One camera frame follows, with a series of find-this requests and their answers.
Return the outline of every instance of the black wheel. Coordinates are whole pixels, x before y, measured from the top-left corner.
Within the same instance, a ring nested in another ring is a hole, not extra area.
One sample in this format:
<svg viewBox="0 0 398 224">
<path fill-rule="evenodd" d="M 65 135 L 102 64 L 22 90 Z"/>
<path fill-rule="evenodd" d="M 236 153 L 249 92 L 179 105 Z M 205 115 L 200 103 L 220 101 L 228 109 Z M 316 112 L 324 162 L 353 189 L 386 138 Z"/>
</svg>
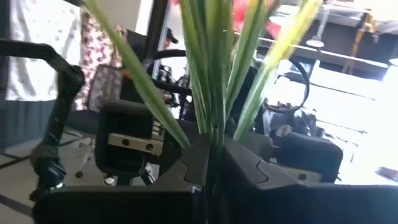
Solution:
<svg viewBox="0 0 398 224">
<path fill-rule="evenodd" d="M 83 177 L 83 172 L 82 172 L 82 171 L 77 172 L 77 173 L 75 174 L 75 177 L 76 177 L 76 178 L 81 178 L 81 177 Z"/>
</svg>

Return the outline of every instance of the black chair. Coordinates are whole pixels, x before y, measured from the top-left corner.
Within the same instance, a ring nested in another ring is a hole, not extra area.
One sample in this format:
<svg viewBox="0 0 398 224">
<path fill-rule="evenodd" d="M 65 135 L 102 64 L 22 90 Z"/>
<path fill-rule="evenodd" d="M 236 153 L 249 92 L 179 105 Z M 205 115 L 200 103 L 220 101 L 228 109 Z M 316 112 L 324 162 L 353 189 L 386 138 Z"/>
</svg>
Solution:
<svg viewBox="0 0 398 224">
<path fill-rule="evenodd" d="M 87 153 L 77 169 L 75 174 L 77 178 L 83 176 L 83 168 L 93 156 L 100 109 L 107 101 L 119 98 L 121 86 L 121 69 L 99 65 L 91 83 L 87 109 L 72 111 L 69 114 L 65 130 L 68 133 L 77 132 L 82 139 L 90 140 L 88 144 L 80 142 L 79 150 L 86 150 Z"/>
</svg>

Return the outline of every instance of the cap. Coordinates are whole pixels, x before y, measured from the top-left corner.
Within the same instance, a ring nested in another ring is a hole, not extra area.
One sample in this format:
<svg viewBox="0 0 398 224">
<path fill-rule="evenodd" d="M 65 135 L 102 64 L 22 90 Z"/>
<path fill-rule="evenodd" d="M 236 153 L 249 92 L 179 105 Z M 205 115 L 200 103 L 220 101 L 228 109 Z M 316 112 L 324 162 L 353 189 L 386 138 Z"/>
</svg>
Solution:
<svg viewBox="0 0 398 224">
<path fill-rule="evenodd" d="M 178 40 L 173 36 L 173 31 L 170 28 L 167 28 L 167 36 L 168 39 L 172 41 L 173 44 L 177 44 Z"/>
</svg>

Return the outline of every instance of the chair backrest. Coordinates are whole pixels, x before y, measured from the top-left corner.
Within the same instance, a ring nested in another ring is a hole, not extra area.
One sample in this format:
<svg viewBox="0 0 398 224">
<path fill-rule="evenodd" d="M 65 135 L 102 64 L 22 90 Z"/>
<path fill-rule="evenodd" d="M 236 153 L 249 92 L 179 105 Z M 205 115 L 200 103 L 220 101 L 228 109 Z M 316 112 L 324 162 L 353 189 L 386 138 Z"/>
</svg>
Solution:
<svg viewBox="0 0 398 224">
<path fill-rule="evenodd" d="M 119 99 L 122 78 L 121 68 L 99 65 L 88 94 L 87 108 L 100 112 L 100 109 L 107 101 Z"/>
</svg>

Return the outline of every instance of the red flower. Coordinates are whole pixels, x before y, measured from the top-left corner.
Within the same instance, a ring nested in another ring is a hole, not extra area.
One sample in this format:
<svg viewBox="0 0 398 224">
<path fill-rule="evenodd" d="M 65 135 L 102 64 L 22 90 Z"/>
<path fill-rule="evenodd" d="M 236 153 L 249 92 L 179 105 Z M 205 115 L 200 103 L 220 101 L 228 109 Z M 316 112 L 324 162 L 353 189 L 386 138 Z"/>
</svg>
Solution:
<svg viewBox="0 0 398 224">
<path fill-rule="evenodd" d="M 233 7 L 233 19 L 234 19 L 234 30 L 237 32 L 241 32 L 243 29 L 244 17 L 246 15 L 246 10 L 248 9 L 250 0 L 234 0 Z M 174 5 L 180 4 L 181 0 L 170 0 L 170 2 Z M 266 0 L 267 5 L 273 4 L 274 0 Z M 266 29 L 270 33 L 270 35 L 277 39 L 280 25 L 270 22 L 266 25 Z"/>
</svg>

